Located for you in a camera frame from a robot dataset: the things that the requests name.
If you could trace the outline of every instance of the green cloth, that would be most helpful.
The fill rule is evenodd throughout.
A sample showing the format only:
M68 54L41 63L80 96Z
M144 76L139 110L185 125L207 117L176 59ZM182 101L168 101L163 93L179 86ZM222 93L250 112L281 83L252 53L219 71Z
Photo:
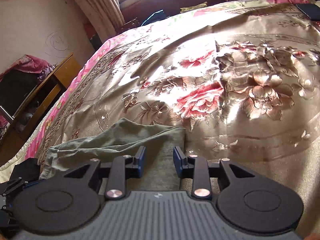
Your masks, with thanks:
M125 118L97 136L79 138L50 147L47 150L41 179L59 171L98 158L111 162L121 155L135 155L140 146L146 147L145 166L141 179L129 179L128 189L178 190L172 152L174 146L184 147L185 129L181 126L141 125Z

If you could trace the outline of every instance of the satin bedspread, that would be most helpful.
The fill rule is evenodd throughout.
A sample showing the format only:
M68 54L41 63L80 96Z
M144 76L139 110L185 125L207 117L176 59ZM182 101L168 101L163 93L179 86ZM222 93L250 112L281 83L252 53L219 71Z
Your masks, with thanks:
M292 188L305 204L298 233L319 232L318 28L292 4L262 4L130 30L59 106L36 157L122 117L182 125L187 154L229 157Z

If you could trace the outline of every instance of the wooden cabinet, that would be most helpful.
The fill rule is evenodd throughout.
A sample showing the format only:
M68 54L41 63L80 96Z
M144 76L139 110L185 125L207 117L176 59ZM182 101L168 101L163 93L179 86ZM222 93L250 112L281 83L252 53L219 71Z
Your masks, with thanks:
M73 54L70 54L28 95L14 114L13 122L0 141L0 165L5 164L17 154L80 70L81 66L75 60ZM18 131L17 124L22 114L35 99L39 101L38 108L23 130Z

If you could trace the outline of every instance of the logo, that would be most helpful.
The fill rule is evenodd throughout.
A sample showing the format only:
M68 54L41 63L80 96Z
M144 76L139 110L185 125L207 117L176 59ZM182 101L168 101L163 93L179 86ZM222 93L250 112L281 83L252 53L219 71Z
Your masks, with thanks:
M157 195L155 195L156 198L161 198L163 195L161 193L158 193Z

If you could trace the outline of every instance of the metal screw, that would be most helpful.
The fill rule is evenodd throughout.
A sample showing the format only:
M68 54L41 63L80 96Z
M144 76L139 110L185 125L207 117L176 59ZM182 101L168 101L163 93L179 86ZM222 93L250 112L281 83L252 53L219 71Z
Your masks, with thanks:
M210 195L210 191L206 188L198 188L194 191L194 194L198 197L207 197Z
M118 190L118 189L111 189L109 191L107 191L107 196L111 197L111 198L116 198L116 197L120 197L122 196L122 191Z

